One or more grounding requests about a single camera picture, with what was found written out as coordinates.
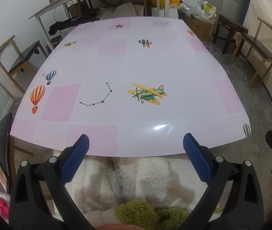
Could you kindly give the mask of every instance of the propeller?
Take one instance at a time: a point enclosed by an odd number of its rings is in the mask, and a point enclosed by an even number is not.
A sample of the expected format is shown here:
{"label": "propeller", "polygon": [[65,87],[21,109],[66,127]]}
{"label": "propeller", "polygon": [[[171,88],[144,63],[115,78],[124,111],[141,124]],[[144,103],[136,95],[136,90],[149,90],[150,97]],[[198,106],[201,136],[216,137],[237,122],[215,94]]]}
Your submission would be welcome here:
{"label": "propeller", "polygon": [[141,99],[141,97],[139,97],[139,95],[141,95],[143,92],[141,92],[141,93],[138,93],[138,90],[137,90],[137,88],[136,88],[136,94],[133,96],[133,98],[134,97],[137,97],[137,99],[138,99],[138,101],[139,101],[139,99]]}

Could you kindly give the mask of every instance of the blue striped hot air balloon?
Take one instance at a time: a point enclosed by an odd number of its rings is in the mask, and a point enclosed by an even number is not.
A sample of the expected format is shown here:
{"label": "blue striped hot air balloon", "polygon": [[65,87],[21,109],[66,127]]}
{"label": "blue striped hot air balloon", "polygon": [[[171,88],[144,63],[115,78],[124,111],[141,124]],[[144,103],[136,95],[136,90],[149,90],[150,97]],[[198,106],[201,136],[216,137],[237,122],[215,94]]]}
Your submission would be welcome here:
{"label": "blue striped hot air balloon", "polygon": [[56,75],[57,71],[53,70],[51,72],[48,73],[48,75],[45,77],[45,79],[48,81],[46,84],[49,85],[51,84],[51,79],[54,78],[54,76]]}
{"label": "blue striped hot air balloon", "polygon": [[246,137],[249,137],[251,135],[251,128],[247,123],[244,124],[244,134],[246,135]]}

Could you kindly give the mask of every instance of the concrete floor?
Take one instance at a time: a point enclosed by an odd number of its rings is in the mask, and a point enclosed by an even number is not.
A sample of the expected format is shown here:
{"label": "concrete floor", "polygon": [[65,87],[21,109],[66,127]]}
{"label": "concrete floor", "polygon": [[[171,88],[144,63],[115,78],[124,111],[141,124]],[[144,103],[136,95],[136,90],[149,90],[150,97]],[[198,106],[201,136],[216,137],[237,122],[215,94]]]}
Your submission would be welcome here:
{"label": "concrete floor", "polygon": [[[209,42],[204,43],[226,71],[244,104],[250,120],[251,136],[231,144],[215,147],[211,151],[214,155],[223,156],[229,162],[242,163],[248,159],[253,163],[263,195],[266,216],[272,207],[272,150],[265,142],[267,131],[272,130],[272,102],[263,84],[259,84],[258,77],[251,88],[247,87],[247,83],[254,75],[253,68],[249,63],[243,63],[244,57],[241,54],[233,64],[229,64],[235,45],[231,43],[227,53],[223,55],[221,52],[224,44],[225,41],[221,39],[213,44],[212,38]],[[225,204],[229,190],[230,184],[227,185],[221,198],[221,205]]]}

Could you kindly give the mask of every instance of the green hot air balloon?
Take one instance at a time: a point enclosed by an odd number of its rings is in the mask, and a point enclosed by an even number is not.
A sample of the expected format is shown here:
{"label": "green hot air balloon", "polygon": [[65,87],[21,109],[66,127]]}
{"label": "green hot air balloon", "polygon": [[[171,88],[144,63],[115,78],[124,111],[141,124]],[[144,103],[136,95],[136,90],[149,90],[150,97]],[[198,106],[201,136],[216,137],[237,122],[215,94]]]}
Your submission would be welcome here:
{"label": "green hot air balloon", "polygon": [[142,40],[139,40],[138,42],[139,42],[140,44],[142,44],[143,47],[145,47],[145,45],[146,45],[146,43],[148,42],[148,40],[142,39]]}
{"label": "green hot air balloon", "polygon": [[244,134],[246,135],[246,137],[249,137],[251,135],[251,128],[247,123],[244,124]]}

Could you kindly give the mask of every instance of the orange striped hot air balloon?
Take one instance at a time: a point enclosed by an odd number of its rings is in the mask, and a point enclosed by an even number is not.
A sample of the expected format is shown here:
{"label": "orange striped hot air balloon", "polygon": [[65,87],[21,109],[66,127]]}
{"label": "orange striped hot air balloon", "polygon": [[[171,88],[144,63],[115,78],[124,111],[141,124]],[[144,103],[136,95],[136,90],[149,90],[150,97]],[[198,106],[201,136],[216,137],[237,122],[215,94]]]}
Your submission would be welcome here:
{"label": "orange striped hot air balloon", "polygon": [[152,45],[152,42],[147,41],[146,45],[147,45],[147,47],[150,47]]}
{"label": "orange striped hot air balloon", "polygon": [[30,101],[33,103],[34,107],[32,108],[32,113],[35,114],[38,110],[38,102],[42,99],[45,93],[45,86],[37,86],[32,93],[30,94]]}

